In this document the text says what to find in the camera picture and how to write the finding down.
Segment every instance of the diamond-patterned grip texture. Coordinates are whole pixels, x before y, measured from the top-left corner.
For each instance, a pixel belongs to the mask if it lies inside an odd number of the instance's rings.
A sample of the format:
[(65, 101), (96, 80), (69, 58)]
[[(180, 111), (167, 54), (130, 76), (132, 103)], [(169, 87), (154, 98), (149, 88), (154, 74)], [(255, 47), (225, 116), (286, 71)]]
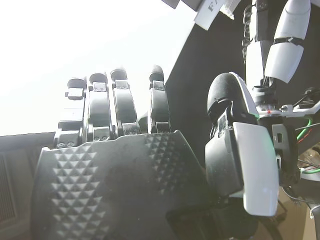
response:
[(43, 149), (33, 240), (176, 240), (167, 214), (207, 206), (202, 170), (179, 131)]

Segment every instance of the red wire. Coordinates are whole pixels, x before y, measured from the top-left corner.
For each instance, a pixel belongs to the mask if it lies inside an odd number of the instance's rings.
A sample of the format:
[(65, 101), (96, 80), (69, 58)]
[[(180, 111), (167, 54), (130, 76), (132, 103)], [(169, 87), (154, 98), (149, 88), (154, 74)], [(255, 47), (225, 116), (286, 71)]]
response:
[(310, 130), (307, 132), (307, 134), (304, 135), (303, 138), (298, 141), (298, 144), (301, 143), (306, 137), (308, 137), (308, 135), (311, 133), (311, 131), (312, 131), (312, 128), (310, 128)]

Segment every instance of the bright white light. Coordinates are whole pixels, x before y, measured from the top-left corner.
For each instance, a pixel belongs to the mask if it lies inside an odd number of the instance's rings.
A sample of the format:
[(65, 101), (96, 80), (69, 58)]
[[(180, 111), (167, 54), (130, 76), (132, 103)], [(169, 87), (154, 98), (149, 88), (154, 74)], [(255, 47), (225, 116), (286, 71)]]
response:
[(168, 78), (196, 15), (161, 0), (11, 0), (0, 11), (0, 135), (55, 131), (68, 79), (119, 64), (141, 114), (150, 67)]

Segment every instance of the coiled black cable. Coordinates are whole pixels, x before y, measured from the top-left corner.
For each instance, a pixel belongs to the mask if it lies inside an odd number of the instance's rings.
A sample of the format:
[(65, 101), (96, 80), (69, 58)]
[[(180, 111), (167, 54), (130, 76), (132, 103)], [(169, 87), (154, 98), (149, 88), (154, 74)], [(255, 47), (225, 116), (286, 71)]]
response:
[(244, 32), (243, 32), (243, 36), (244, 39), (242, 40), (242, 56), (243, 56), (243, 62), (244, 64), (246, 64), (246, 59), (247, 59), (247, 46), (249, 46), (249, 44), (251, 43), (251, 39), (250, 39), (250, 17), (252, 15), (251, 9), (254, 5), (248, 5), (244, 11), (243, 11), (243, 24), (244, 24)]

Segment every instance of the vent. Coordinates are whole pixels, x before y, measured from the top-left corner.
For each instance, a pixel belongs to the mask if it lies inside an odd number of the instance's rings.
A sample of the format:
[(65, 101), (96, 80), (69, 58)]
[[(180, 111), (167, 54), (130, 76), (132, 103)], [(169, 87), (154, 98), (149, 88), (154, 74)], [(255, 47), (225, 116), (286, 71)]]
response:
[(0, 153), (0, 225), (16, 218), (16, 211), (5, 156)]

